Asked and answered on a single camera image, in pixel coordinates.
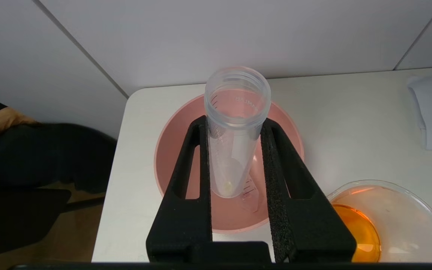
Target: white tabletop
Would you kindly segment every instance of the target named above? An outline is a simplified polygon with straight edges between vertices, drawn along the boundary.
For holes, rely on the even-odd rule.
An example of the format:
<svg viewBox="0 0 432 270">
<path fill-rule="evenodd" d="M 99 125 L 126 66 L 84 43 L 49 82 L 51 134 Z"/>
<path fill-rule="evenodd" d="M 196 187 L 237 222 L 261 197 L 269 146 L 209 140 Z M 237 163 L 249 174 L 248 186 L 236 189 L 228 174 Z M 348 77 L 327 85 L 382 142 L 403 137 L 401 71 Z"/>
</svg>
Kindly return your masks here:
<svg viewBox="0 0 432 270">
<path fill-rule="evenodd" d="M 406 88 L 414 75 L 432 75 L 432 69 L 269 80 L 273 101 L 298 127 L 305 163 L 323 192 L 380 179 L 407 188 L 432 207 L 432 151 L 421 144 Z M 203 93 L 204 84 L 146 88 L 127 101 L 94 262 L 148 261 L 146 237 L 162 199 L 153 166 L 156 142 L 171 115 Z M 269 224 L 213 238 L 271 246 Z"/>
</svg>

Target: black fabric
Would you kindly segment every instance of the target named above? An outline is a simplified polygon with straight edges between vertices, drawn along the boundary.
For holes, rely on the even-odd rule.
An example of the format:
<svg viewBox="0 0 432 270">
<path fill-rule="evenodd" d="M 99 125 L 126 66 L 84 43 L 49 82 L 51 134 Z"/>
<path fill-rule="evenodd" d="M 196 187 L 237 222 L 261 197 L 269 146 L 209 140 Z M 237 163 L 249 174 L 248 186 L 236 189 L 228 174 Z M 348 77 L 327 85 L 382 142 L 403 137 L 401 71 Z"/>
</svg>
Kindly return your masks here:
<svg viewBox="0 0 432 270">
<path fill-rule="evenodd" d="M 0 191 L 0 253 L 43 239 L 70 197 L 64 189 Z"/>
<path fill-rule="evenodd" d="M 56 181 L 106 191 L 116 140 L 75 124 L 22 124 L 0 135 L 0 190 Z"/>
</svg>

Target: petri dish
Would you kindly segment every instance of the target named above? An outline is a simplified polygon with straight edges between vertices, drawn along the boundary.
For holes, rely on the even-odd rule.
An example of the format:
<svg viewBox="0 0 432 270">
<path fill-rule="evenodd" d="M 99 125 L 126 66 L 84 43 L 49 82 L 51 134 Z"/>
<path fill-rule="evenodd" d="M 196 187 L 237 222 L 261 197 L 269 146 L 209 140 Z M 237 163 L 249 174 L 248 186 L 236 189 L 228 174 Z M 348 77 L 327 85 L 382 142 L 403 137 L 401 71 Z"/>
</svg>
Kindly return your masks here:
<svg viewBox="0 0 432 270">
<path fill-rule="evenodd" d="M 362 180 L 327 196 L 353 233 L 353 262 L 432 263 L 432 209 L 394 183 Z"/>
</svg>

